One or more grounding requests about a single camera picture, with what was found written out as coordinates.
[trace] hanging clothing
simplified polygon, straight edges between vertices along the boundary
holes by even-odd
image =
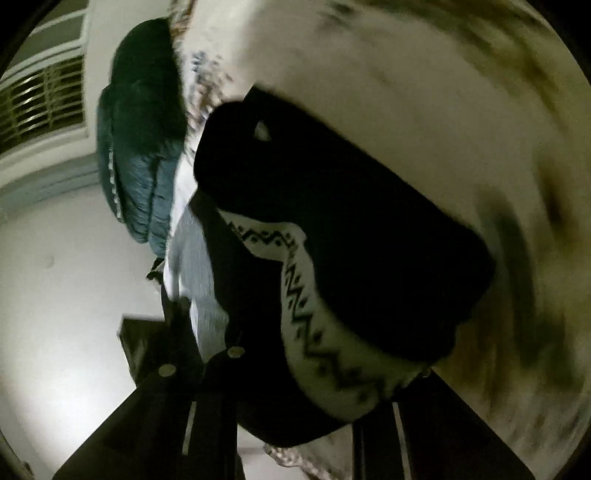
[[[290,409],[291,425],[322,425],[314,435],[360,418],[447,355],[492,279],[474,232],[258,88],[213,111],[194,172],[199,190],[171,241],[165,279],[193,301],[198,344],[225,355],[225,329],[225,347],[260,355],[256,372],[271,385],[243,385],[253,404],[276,388],[267,366],[283,365],[285,392],[310,404]],[[247,338],[268,342],[247,348]],[[282,394],[243,426],[277,446],[317,438],[268,440],[256,423],[285,416]],[[319,413],[324,421],[311,421]]]

